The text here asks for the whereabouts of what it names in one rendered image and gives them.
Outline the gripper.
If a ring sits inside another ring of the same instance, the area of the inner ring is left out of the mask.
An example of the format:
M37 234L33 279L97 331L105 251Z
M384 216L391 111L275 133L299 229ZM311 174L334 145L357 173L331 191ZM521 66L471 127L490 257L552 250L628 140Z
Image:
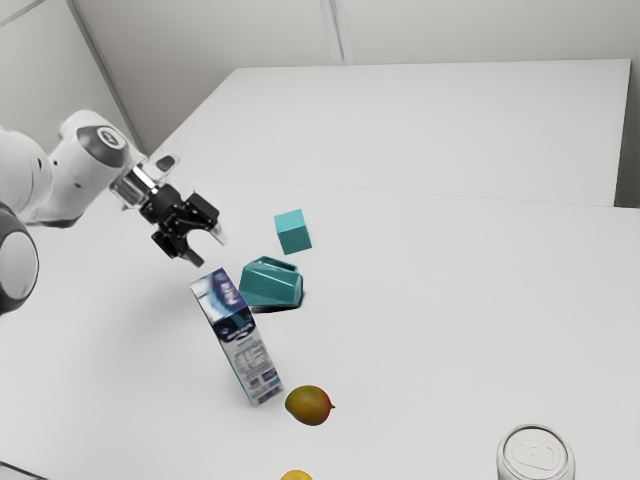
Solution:
M195 267L201 267L204 259L188 243L191 231L207 231L221 246L226 246L229 241L218 223L218 209L197 193L183 200L169 184L163 185L142 204L140 214L157 226L151 238L167 256L187 260Z

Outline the teal faceted mug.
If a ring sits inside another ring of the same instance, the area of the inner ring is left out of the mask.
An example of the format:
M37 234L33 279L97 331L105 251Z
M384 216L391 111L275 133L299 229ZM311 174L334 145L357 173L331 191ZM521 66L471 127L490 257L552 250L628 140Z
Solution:
M296 308L303 298L298 267L262 256L243 267L239 293L252 307Z

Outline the teal cube block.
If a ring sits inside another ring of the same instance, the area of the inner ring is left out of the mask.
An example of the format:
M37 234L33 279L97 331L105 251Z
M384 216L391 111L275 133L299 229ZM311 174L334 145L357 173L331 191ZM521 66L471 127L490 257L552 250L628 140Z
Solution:
M301 209L274 216L276 234L285 255L312 248L304 214Z

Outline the blue and white carton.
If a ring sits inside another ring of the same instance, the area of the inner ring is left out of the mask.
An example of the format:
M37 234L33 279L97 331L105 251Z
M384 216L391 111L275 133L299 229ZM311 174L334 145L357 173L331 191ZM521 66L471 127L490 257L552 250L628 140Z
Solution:
M190 284L249 402L259 406L283 391L249 305L222 268Z

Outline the orange green mango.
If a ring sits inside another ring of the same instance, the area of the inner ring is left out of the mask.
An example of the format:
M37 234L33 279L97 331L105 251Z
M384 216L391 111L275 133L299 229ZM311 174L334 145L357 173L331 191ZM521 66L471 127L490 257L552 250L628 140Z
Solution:
M313 385L293 389L285 399L285 409L298 422L307 426L319 426L335 408L328 394Z

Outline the silver can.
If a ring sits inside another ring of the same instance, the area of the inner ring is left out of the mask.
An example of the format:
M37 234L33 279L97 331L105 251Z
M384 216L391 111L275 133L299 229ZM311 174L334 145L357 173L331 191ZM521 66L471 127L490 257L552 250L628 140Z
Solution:
M554 430L536 424L520 425L499 443L497 480L575 480L573 451Z

